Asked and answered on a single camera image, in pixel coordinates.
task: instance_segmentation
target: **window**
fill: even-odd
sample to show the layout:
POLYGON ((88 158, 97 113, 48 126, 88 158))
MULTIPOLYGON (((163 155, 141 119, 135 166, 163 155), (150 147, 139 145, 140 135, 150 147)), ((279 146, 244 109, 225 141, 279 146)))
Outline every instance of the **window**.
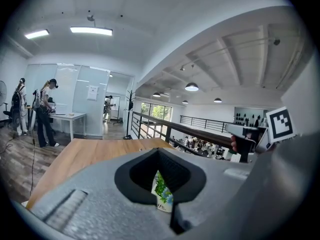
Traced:
POLYGON ((157 119, 170 121, 172 107, 142 102, 141 114, 148 115, 157 119))

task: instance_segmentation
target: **dark jeans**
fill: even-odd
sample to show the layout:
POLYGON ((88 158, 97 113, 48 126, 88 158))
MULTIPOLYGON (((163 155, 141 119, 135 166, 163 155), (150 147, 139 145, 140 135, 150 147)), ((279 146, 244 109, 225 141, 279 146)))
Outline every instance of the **dark jeans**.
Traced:
POLYGON ((37 133, 38 133, 38 140, 40 148, 44 147, 46 143, 45 135, 44 135, 44 127, 46 136, 48 137, 50 146, 54 146, 56 144, 54 135, 52 134, 52 129, 49 122, 49 115, 47 113, 47 109, 43 106, 39 107, 36 110, 37 116, 37 133))

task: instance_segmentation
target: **white table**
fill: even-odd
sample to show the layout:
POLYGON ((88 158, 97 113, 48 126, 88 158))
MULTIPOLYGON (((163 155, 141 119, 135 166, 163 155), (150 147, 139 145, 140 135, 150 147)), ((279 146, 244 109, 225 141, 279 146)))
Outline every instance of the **white table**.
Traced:
POLYGON ((86 135, 86 113, 77 113, 77 112, 72 112, 74 115, 69 115, 69 114, 50 114, 50 118, 53 119, 60 119, 61 120, 61 128, 62 128, 62 133, 63 133, 63 121, 69 121, 70 124, 70 137, 71 140, 74 139, 74 125, 73 121, 79 118, 83 118, 83 135, 86 135))

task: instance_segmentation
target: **coat rack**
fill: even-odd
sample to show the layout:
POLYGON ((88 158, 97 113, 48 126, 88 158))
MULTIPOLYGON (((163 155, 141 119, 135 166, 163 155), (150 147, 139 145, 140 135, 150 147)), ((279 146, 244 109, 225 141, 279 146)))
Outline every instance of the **coat rack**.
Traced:
POLYGON ((129 107, 128 107, 128 118, 127 118, 127 120, 126 120, 126 132, 125 132, 125 136, 123 137, 123 139, 124 139, 124 140, 131 140, 131 139, 132 139, 131 135, 128 135, 128 131, 129 131, 129 119, 130 119, 130 110, 132 110, 133 107, 134 107, 134 102, 133 102, 133 100, 134 100, 135 98, 132 98, 132 96, 133 96, 136 92, 132 92, 132 90, 131 90, 131 91, 127 91, 127 92, 130 94, 130 97, 127 97, 127 96, 126 96, 127 101, 129 101, 129 107))

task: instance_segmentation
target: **hand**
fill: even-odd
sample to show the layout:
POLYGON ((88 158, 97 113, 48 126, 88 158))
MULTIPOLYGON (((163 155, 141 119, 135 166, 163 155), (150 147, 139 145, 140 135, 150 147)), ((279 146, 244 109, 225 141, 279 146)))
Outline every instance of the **hand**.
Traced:
POLYGON ((231 136, 231 146, 232 146, 232 150, 237 152, 237 143, 236 143, 236 136, 232 135, 231 136))

